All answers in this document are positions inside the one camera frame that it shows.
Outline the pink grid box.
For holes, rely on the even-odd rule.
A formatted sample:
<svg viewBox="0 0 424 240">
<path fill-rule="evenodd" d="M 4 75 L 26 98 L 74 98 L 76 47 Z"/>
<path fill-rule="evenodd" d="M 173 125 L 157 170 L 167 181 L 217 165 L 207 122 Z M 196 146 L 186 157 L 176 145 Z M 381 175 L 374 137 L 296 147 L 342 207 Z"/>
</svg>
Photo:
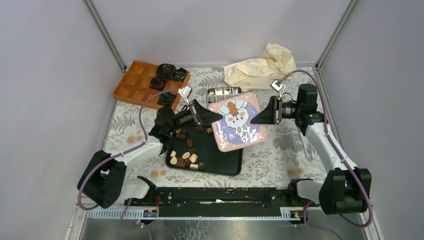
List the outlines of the pink grid box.
<svg viewBox="0 0 424 240">
<path fill-rule="evenodd" d="M 215 87 L 206 91 L 206 104 L 214 104 L 242 94 L 242 89 L 238 86 Z"/>
</svg>

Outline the silver metal tray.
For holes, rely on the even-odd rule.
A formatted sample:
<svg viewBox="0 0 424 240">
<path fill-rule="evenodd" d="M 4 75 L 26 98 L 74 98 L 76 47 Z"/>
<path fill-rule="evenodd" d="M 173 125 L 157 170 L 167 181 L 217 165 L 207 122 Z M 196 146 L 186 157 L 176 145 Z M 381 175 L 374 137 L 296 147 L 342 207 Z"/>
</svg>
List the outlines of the silver metal tray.
<svg viewBox="0 0 424 240">
<path fill-rule="evenodd" d="M 261 112 L 255 93 L 248 92 L 211 103 L 208 109 L 222 116 L 221 120 L 211 125 L 217 147 L 221 152 L 243 149 L 267 140 L 266 127 L 251 123 Z"/>
</svg>

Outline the black plastic tray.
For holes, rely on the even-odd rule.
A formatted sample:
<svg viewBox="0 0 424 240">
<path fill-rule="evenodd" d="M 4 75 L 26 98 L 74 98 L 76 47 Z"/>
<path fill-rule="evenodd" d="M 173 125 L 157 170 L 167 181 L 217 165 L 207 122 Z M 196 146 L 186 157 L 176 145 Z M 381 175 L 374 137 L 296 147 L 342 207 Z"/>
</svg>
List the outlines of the black plastic tray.
<svg viewBox="0 0 424 240">
<path fill-rule="evenodd" d="M 206 130 L 198 131 L 193 127 L 185 127 L 181 130 L 186 133 L 184 139 L 177 138 L 175 135 L 169 141 L 169 149 L 165 155 L 165 164 L 167 167 L 178 170 L 187 170 L 194 172 L 204 172 L 209 174 L 236 176 L 242 169 L 243 150 L 237 149 L 229 152 L 222 152 L 218 149 L 215 137 Z M 191 168 L 182 163 L 172 164 L 172 152 L 175 152 L 176 158 L 190 150 L 187 144 L 188 140 L 192 140 L 193 148 L 196 149 L 197 159 L 195 164 L 198 168 Z"/>
</svg>

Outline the metal serving tongs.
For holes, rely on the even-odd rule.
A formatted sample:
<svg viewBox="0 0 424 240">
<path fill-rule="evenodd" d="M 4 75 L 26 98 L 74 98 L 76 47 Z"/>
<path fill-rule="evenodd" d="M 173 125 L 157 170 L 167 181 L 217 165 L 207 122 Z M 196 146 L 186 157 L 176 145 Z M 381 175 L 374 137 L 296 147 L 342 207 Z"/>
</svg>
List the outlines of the metal serving tongs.
<svg viewBox="0 0 424 240">
<path fill-rule="evenodd" d="M 297 128 L 297 131 L 304 150 L 305 158 L 310 163 L 313 160 L 313 147 L 299 128 Z"/>
</svg>

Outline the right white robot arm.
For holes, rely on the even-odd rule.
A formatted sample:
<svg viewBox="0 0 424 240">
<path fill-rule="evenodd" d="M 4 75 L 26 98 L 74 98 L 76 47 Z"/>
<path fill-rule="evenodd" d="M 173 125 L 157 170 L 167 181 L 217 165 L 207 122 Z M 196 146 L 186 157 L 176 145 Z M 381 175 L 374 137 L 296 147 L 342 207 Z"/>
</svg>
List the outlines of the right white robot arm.
<svg viewBox="0 0 424 240">
<path fill-rule="evenodd" d="M 309 200 L 318 204 L 326 215 L 371 214 L 372 175 L 368 169 L 357 167 L 335 140 L 326 116 L 318 111 L 319 93 L 315 85 L 301 84 L 294 102 L 272 96 L 251 123 L 277 125 L 283 119 L 294 120 L 325 167 L 327 175 L 323 183 L 298 179 L 289 184 L 286 198 L 291 205 L 299 206 Z"/>
</svg>

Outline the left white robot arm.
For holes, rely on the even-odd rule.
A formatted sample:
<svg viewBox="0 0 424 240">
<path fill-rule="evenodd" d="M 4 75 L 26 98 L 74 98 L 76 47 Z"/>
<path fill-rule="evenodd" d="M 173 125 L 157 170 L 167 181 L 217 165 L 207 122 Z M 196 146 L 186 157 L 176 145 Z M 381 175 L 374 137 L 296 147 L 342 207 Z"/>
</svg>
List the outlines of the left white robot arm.
<svg viewBox="0 0 424 240">
<path fill-rule="evenodd" d="M 171 147 L 175 131 L 199 126 L 210 126 L 220 121 L 223 116 L 203 107 L 196 99 L 187 104 L 187 108 L 175 113 L 164 106 L 157 110 L 154 126 L 150 132 L 142 131 L 145 140 L 130 149 L 116 154 L 98 150 L 91 158 L 78 184 L 78 206 L 85 211 L 97 207 L 107 209 L 119 198 L 122 190 L 126 190 L 126 199 L 137 199 L 148 206 L 155 200 L 155 192 L 143 186 L 139 179 L 126 180 L 128 169 L 141 162 L 156 158 Z"/>
</svg>

